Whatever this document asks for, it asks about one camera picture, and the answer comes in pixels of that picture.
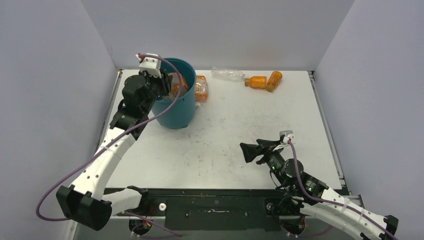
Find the large orange tea bottle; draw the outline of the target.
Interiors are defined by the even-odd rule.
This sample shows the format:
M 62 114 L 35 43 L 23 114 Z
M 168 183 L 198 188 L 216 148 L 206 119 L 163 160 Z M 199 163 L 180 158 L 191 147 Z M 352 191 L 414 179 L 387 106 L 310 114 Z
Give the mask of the large orange tea bottle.
M 164 97 L 167 101 L 173 101 L 175 97 L 177 96 L 178 91 L 181 88 L 180 82 L 179 82 L 179 75 L 176 72 L 171 72 L 168 74 L 168 78 L 171 78 L 171 90 L 170 93 Z M 180 90 L 180 97 L 184 96 L 189 91 L 189 86 L 185 80 L 185 78 L 181 75 L 182 78 L 182 88 Z

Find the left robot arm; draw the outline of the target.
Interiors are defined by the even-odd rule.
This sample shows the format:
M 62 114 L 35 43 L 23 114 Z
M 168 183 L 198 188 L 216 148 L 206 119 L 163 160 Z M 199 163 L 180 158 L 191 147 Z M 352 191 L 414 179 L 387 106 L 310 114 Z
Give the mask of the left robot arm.
M 159 76 L 142 70 L 124 81 L 123 98 L 93 161 L 69 186 L 60 186 L 55 194 L 66 218 L 99 231 L 113 215 L 131 210 L 141 216 L 149 210 L 149 201 L 143 198 L 140 188 L 130 186 L 108 195 L 104 191 L 118 163 L 140 137 L 156 100 L 171 92 L 172 79 L 160 69 Z

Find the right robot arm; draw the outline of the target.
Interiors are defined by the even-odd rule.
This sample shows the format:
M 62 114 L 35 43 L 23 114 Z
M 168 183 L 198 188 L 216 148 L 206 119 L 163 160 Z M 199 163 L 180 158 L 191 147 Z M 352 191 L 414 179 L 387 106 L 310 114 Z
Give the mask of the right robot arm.
M 355 240 L 394 240 L 399 220 L 392 215 L 373 213 L 326 183 L 304 171 L 294 147 L 294 134 L 281 132 L 279 140 L 257 139 L 240 143 L 246 163 L 267 165 L 275 189 L 284 193 L 283 209 L 321 220 Z

